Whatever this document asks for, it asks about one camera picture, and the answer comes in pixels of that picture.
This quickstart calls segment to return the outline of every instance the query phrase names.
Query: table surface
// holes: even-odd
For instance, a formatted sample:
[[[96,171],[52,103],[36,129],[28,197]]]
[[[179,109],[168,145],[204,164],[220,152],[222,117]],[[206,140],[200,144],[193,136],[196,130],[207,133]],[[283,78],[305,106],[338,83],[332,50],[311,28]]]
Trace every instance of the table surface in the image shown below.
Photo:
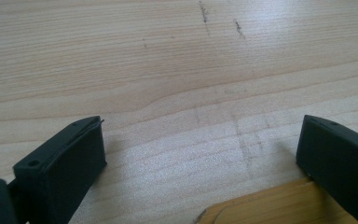
[[[358,132],[358,1],[0,0],[0,178],[105,119],[72,223],[192,223],[299,179],[305,114]]]

